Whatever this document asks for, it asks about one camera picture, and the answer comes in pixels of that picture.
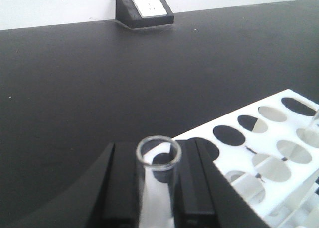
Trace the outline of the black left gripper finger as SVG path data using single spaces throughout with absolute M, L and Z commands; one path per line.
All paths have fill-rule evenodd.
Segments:
M 266 228 L 214 160 L 217 146 L 203 138 L 178 140 L 182 156 L 175 192 L 178 228 Z

